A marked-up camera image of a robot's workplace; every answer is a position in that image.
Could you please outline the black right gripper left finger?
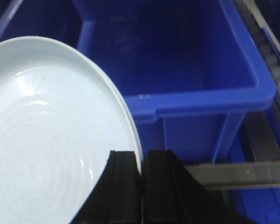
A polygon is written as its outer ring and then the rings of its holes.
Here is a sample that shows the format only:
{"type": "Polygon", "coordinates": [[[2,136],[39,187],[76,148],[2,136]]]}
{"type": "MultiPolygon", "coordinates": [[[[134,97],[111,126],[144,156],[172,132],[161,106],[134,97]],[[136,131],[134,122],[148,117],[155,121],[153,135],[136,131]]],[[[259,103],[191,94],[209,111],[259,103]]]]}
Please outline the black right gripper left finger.
{"type": "Polygon", "coordinates": [[[140,174],[134,152],[110,152],[99,181],[71,223],[141,223],[140,174]]]}

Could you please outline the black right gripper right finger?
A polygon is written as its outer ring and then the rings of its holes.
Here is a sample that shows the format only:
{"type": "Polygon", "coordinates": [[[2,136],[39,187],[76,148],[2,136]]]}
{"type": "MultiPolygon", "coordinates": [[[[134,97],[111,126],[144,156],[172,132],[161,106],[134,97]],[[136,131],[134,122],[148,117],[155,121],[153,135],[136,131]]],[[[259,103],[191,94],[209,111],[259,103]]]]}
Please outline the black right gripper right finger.
{"type": "Polygon", "coordinates": [[[146,224],[253,224],[215,198],[171,150],[147,153],[143,175],[146,224]]]}

